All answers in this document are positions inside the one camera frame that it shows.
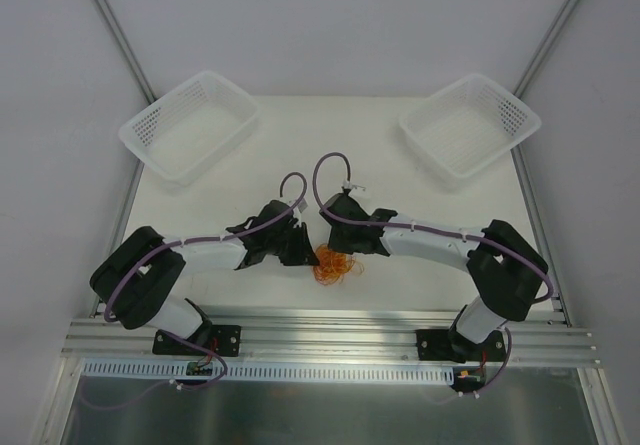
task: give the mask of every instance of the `black mounting bracket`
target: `black mounting bracket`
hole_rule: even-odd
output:
[[[238,325],[214,325],[208,330],[207,340],[202,346],[211,349],[221,357],[237,357],[240,353],[242,327]],[[154,355],[187,355],[203,356],[204,353],[176,342],[161,330],[156,332],[153,340]]]
[[[502,332],[494,330],[477,349],[467,355],[453,350],[449,339],[449,330],[433,328],[416,330],[418,359],[423,362],[451,361],[457,363],[482,362],[482,352],[486,353],[487,362],[504,362],[506,349]]]

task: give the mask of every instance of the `slotted cable channel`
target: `slotted cable channel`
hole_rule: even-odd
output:
[[[187,373],[189,361],[87,359],[86,377],[203,380]],[[316,363],[228,362],[224,380],[304,383],[395,383],[407,385],[451,385],[452,367],[424,365],[347,365]],[[213,376],[219,365],[210,365]]]

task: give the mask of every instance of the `white platform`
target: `white platform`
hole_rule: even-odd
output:
[[[189,188],[167,190],[145,169],[129,218],[128,236],[143,225],[175,236],[215,234],[243,222],[277,198],[282,177],[293,170],[309,181],[318,158],[341,151],[351,160],[352,181],[367,186],[362,202],[415,218],[459,226],[485,226],[493,218],[510,222],[530,243],[533,232],[510,155],[489,167],[468,187],[444,190],[414,158],[397,127],[397,117],[415,98],[257,97],[263,109],[258,131]],[[340,191],[345,171],[339,159],[326,162],[320,193]],[[292,179],[287,195],[298,193]],[[311,191],[303,213],[314,248],[326,242],[329,226],[318,215]],[[274,257],[241,270],[213,270],[180,280],[173,293],[203,305],[341,310],[459,310],[477,292],[470,277],[427,260],[359,255],[365,271],[342,284],[318,284],[310,268],[285,268]],[[536,305],[551,310],[551,303]]]

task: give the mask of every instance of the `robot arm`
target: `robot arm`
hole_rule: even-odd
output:
[[[492,331],[507,321],[523,321],[535,302],[541,278],[529,267],[491,246],[471,242],[459,236],[480,235],[499,243],[534,263],[545,273],[548,266],[540,255],[508,223],[493,220],[483,229],[462,230],[415,221],[394,210],[377,209],[367,214],[345,189],[332,197],[326,210],[338,217],[358,222],[386,223],[386,226],[349,225],[321,211],[331,225],[329,248],[341,253],[365,253],[384,256],[407,255],[449,265],[469,273],[479,297],[464,307],[449,329],[450,350],[440,350],[442,358],[465,361],[478,350]],[[414,232],[395,228],[395,223],[451,232],[451,236]]]
[[[151,227],[141,227],[94,272],[91,288],[107,303],[141,259],[152,250],[165,247],[133,274],[117,295],[113,313],[126,329],[151,325],[209,348],[214,333],[211,321],[191,301],[170,295],[175,282],[179,277],[212,269],[244,269],[262,262],[266,255],[277,256],[285,266],[317,265],[298,209],[277,219],[289,208],[284,202],[272,200],[258,216],[227,228],[227,239],[189,239],[188,247],[181,247],[179,240],[165,241]],[[255,233],[241,233],[274,219],[274,223]],[[169,247],[171,243],[176,244],[175,250]]]

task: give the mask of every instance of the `metal frame bar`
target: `metal frame bar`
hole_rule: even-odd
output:
[[[340,364],[418,363],[415,330],[449,328],[453,312],[369,316],[353,311],[305,311],[220,308],[207,311],[214,323],[242,327],[240,355],[231,361],[321,362]],[[591,333],[583,328],[549,324],[543,313],[511,324],[511,366],[599,368]],[[166,359],[151,355],[156,330],[124,330],[100,318],[71,323],[62,349],[65,357]],[[431,365],[450,366],[449,362]]]
[[[100,378],[138,378],[145,380],[196,380],[189,375],[193,359],[145,360],[139,358],[88,358],[83,376]],[[225,381],[297,382],[297,383],[377,383],[405,385],[452,385],[453,366],[434,367],[421,364],[378,365],[327,363],[292,363],[265,361],[227,361]],[[213,363],[212,375],[222,372],[222,366]]]
[[[611,398],[603,370],[578,370],[591,423],[600,444],[628,445],[620,416]]]
[[[59,364],[55,394],[49,401],[48,413],[42,416],[33,436],[32,443],[57,445],[61,443],[67,419],[76,394],[84,359],[63,358]]]
[[[536,48],[536,51],[533,53],[533,57],[531,57],[531,60],[525,68],[518,85],[516,85],[516,89],[513,92],[516,97],[522,98],[524,96],[536,74],[540,70],[540,67],[549,57],[549,53],[558,42],[558,38],[564,31],[567,22],[573,16],[573,12],[575,12],[581,1],[582,0],[564,1],[557,15],[553,19],[553,22],[551,22],[547,32],[540,41],[538,48]]]
[[[129,40],[127,36],[124,34],[118,19],[113,13],[113,9],[109,4],[108,0],[92,0],[96,9],[100,13],[100,16],[105,21],[105,25],[107,26],[107,30],[111,33],[124,62],[126,63],[129,71],[131,72],[134,81],[140,88],[140,92],[144,95],[145,100],[149,105],[157,100],[151,85],[147,79],[147,76],[142,70],[140,66],[140,62],[136,57],[131,45],[129,44]],[[118,214],[118,218],[116,220],[116,225],[111,234],[111,239],[109,240],[109,253],[113,252],[118,245],[122,242],[124,238],[124,232],[127,226],[127,221],[129,220],[129,215],[131,214],[131,209],[133,207],[133,201],[136,196],[136,191],[138,190],[138,184],[140,183],[140,177],[142,176],[142,170],[144,168],[143,163],[136,159],[136,165],[133,171],[133,176],[131,177],[131,181],[127,187],[127,191],[125,192],[124,199],[119,207],[120,213]],[[91,311],[89,313],[90,316],[95,316],[96,311],[98,309],[98,305],[100,300],[98,297],[95,297]]]

